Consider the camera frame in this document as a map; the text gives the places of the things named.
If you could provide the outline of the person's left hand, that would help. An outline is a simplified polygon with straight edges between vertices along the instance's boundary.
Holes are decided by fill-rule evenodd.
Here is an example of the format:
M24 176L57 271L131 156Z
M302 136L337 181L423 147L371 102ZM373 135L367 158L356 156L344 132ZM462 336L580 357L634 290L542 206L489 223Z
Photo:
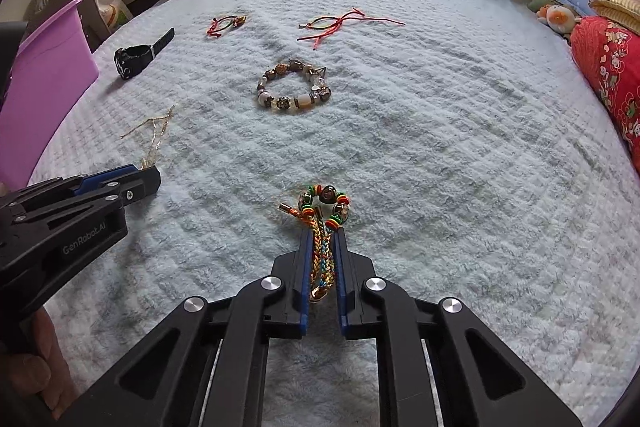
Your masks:
M1 343L1 378L21 398L38 397L52 421L58 421L79 393L46 309L34 313L26 338L27 346Z

